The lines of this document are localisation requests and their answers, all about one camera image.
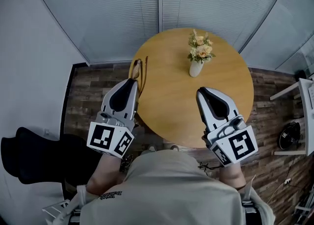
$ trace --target wooden floor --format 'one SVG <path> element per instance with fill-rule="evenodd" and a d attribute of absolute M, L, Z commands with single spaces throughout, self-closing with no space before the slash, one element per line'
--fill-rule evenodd
<path fill-rule="evenodd" d="M 84 67 L 75 71 L 67 104 L 65 133 L 87 138 L 90 121 L 95 120 L 104 95 L 128 77 L 129 65 L 111 64 L 103 69 Z M 269 204 L 276 215 L 276 224 L 294 224 L 291 214 L 304 189 L 310 184 L 313 159 L 306 156 L 274 156 L 273 152 L 278 150 L 277 137 L 286 123 L 298 119 L 301 132 L 304 132 L 301 100 L 293 99 L 293 94 L 298 93 L 293 91 L 269 101 L 269 96 L 295 82 L 293 76 L 259 69 L 250 71 L 254 84 L 254 104 L 247 123 L 254 129 L 259 151 L 243 161 L 242 169 L 248 181 L 255 175 L 253 187 L 266 202 L 285 179 L 292 179 L 292 186 L 281 186 Z M 154 144 L 158 149 L 167 149 L 172 145 L 149 130 L 139 117 L 137 119 L 142 127 L 134 130 L 136 138 L 129 153 L 138 156 L 149 144 Z M 199 162 L 218 165 L 217 159 L 207 148 L 180 147 L 180 150 Z M 209 174 L 218 177 L 217 170 Z"/>

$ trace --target person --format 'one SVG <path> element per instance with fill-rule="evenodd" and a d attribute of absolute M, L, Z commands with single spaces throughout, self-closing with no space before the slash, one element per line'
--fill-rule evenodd
<path fill-rule="evenodd" d="M 217 181 L 186 153 L 150 147 L 117 184 L 120 163 L 101 157 L 86 185 L 93 200 L 81 209 L 81 225 L 274 224 L 272 210 L 246 183 L 240 163 L 220 168 Z"/>

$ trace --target white wall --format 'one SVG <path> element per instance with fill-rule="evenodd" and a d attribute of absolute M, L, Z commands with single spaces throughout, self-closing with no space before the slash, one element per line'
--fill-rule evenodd
<path fill-rule="evenodd" d="M 0 0 L 0 138 L 24 126 L 59 135 L 72 64 L 84 62 L 42 0 Z M 45 224 L 41 208 L 61 184 L 23 185 L 0 162 L 0 215 L 12 225 Z"/>

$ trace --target white cube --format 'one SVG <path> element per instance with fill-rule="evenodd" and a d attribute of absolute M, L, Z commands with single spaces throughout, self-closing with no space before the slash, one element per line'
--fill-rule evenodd
<path fill-rule="evenodd" d="M 258 151 L 252 126 L 217 140 L 210 150 L 214 152 L 224 167 L 244 160 Z"/>
<path fill-rule="evenodd" d="M 102 153 L 122 158 L 134 136 L 127 127 L 91 122 L 87 146 Z"/>

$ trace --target black chair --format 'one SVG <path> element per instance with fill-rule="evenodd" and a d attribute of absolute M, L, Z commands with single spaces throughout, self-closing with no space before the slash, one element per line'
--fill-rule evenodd
<path fill-rule="evenodd" d="M 102 155 L 76 135 L 51 141 L 20 127 L 14 138 L 2 138 L 1 156 L 4 169 L 23 184 L 66 181 L 77 186 L 87 183 Z"/>

